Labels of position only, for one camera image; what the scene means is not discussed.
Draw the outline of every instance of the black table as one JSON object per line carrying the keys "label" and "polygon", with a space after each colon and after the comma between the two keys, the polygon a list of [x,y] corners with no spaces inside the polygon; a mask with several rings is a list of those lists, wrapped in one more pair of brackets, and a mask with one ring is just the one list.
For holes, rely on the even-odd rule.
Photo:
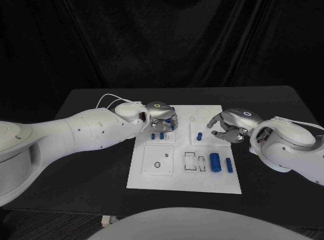
{"label": "black table", "polygon": [[[221,105],[244,108],[263,119],[280,116],[316,123],[287,86],[76,89],[70,92],[56,119],[95,107],[104,93],[128,100],[161,101],[170,105]],[[112,97],[102,99],[106,107]],[[231,144],[241,195],[127,189],[134,139],[112,147],[75,153],[54,161],[31,186],[4,208],[128,216],[167,207],[193,207],[234,212],[283,226],[324,228],[324,187],[293,171],[273,171],[248,153],[248,139]]]}

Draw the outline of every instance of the small blue object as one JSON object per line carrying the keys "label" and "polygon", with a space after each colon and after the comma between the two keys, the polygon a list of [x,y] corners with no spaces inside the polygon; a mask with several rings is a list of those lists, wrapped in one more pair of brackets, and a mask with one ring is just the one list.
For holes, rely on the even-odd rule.
{"label": "small blue object", "polygon": [[196,140],[201,141],[202,133],[198,132]]}
{"label": "small blue object", "polygon": [[209,162],[211,162],[211,171],[219,172],[221,171],[221,163],[219,163],[219,155],[216,153],[209,154]]}
{"label": "small blue object", "polygon": [[228,173],[231,173],[232,172],[232,167],[231,167],[231,161],[229,161],[228,157],[225,158],[225,162],[227,162],[227,167],[228,167]]}

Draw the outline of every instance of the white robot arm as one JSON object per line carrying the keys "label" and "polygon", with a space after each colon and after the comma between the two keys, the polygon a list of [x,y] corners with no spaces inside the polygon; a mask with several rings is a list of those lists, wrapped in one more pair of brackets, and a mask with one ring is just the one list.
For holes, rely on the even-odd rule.
{"label": "white robot arm", "polygon": [[0,206],[21,194],[56,159],[112,146],[135,137],[148,125],[159,131],[176,128],[174,112],[161,102],[146,106],[125,102],[114,111],[89,109],[37,124],[0,121]]}
{"label": "white robot arm", "polygon": [[216,138],[240,143],[247,135],[250,152],[273,170],[293,170],[309,181],[324,185],[324,135],[312,136],[284,118],[263,121],[254,113],[238,108],[215,115],[206,127],[211,128],[216,121],[225,131],[211,132]]}

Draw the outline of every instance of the white board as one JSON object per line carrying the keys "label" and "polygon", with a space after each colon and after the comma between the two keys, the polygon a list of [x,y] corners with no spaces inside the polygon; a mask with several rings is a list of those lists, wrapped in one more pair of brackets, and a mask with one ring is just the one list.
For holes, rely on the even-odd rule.
{"label": "white board", "polygon": [[[160,139],[159,132],[150,127],[135,137],[127,188],[241,194],[229,143],[211,135],[212,130],[222,132],[219,123],[211,129],[206,128],[209,119],[221,112],[221,106],[173,105],[172,107],[177,115],[177,128],[172,133],[164,133],[169,137]],[[196,140],[198,132],[202,133],[201,141]],[[219,172],[211,171],[211,153],[219,155]],[[227,171],[225,158],[231,159],[232,173]],[[185,170],[185,162],[189,164],[189,159],[196,168],[190,165],[187,166],[190,170]]]}

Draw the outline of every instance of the black backdrop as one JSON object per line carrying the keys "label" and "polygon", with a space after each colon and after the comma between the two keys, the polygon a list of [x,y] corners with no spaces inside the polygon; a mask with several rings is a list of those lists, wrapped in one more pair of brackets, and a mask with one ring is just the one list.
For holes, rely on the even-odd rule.
{"label": "black backdrop", "polygon": [[75,88],[257,85],[324,125],[324,1],[0,0],[0,120],[50,120]]}

